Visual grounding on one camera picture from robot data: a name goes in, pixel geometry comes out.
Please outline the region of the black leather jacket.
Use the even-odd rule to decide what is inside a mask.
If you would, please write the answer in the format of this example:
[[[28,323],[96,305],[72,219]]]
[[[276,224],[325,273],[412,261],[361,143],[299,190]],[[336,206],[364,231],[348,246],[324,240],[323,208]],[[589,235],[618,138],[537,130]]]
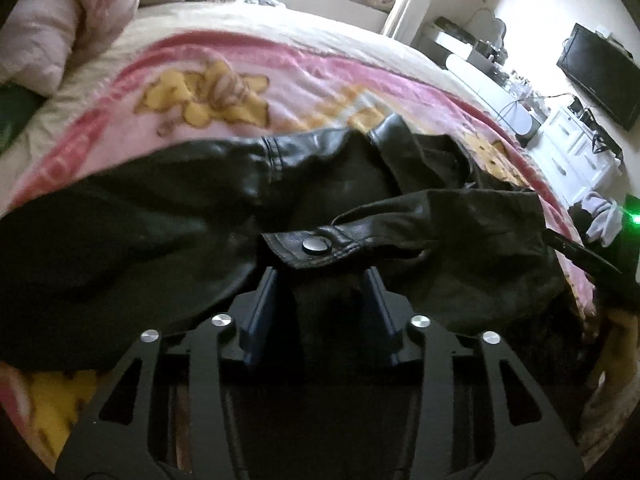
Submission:
[[[1,357],[95,370],[148,328],[198,322],[268,261],[376,266],[416,310],[494,330],[563,373],[582,323],[538,196],[451,136],[378,128],[180,143],[18,206],[1,221]]]

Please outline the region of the lilac garment on chair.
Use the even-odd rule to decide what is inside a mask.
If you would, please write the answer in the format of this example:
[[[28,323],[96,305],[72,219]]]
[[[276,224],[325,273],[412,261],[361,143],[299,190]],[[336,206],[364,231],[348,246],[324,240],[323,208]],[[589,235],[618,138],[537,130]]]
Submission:
[[[587,193],[580,202],[582,210],[591,217],[586,231],[589,243],[611,246],[623,229],[623,208],[615,200],[607,200],[596,191]]]

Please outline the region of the white drawer cabinet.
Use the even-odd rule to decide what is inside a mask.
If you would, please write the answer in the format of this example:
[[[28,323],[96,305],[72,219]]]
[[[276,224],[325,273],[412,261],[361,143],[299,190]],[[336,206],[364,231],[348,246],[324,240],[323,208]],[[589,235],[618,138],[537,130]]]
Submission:
[[[620,160],[597,146],[596,134],[567,108],[558,108],[526,146],[565,207],[591,191],[605,192],[622,174]]]

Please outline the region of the white rounded bed footboard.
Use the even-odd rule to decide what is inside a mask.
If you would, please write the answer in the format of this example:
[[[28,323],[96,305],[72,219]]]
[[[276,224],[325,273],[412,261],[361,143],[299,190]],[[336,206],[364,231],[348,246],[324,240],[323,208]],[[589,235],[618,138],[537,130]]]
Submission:
[[[480,98],[496,123],[513,134],[522,148],[529,144],[537,133],[540,122],[526,110],[520,100],[455,54],[446,59],[446,69]]]

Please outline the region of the pink cartoon fleece blanket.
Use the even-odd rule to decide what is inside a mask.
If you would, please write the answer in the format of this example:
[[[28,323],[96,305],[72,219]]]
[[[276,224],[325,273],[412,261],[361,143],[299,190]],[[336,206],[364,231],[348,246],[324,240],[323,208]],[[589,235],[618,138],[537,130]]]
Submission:
[[[572,220],[512,136],[469,103],[432,84],[352,58],[232,32],[185,32],[148,47],[62,128],[53,145],[18,182],[2,218],[29,200],[180,143],[322,130],[367,133],[392,116],[401,118],[414,133],[451,136],[461,142],[488,174],[538,196],[544,228],[552,226],[567,237],[576,236]],[[581,319],[592,306],[590,284],[582,271],[555,255]],[[360,276],[368,264],[358,263],[351,271],[341,272],[332,266],[297,270],[268,261],[244,288],[205,318],[176,330],[158,331],[164,335],[187,332],[224,312],[236,296],[259,283],[267,266],[283,269],[285,289],[295,301],[306,301],[311,312],[346,314],[359,320]],[[95,370],[28,370],[1,358],[2,408],[39,465],[56,464],[99,382],[142,333],[118,360]],[[567,429],[576,431],[584,406],[577,356],[563,373],[533,373],[524,365]]]

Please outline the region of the beige bed sheet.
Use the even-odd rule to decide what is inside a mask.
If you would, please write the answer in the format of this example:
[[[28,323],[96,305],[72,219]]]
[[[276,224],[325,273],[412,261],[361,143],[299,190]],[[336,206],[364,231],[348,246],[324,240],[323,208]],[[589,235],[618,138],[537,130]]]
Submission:
[[[272,6],[246,3],[167,3],[137,12],[97,58],[67,75],[58,93],[1,153],[1,169],[20,174],[44,153],[55,136],[106,87],[118,72],[154,42],[180,32],[233,32],[317,54],[352,58],[363,64],[449,92],[488,114],[488,106],[418,50],[368,30]]]

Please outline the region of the pink folded quilt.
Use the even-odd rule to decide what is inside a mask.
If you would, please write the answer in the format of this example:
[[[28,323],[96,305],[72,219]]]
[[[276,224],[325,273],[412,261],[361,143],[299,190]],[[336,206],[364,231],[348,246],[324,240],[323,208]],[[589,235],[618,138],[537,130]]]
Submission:
[[[1,27],[1,81],[48,98],[65,73],[104,52],[140,0],[18,0]]]

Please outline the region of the black wall television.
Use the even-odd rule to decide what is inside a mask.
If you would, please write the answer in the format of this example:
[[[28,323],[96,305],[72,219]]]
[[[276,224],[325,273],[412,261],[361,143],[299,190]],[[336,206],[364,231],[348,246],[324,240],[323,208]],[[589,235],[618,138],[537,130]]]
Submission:
[[[616,124],[629,130],[639,117],[639,66],[608,40],[576,23],[556,62]]]

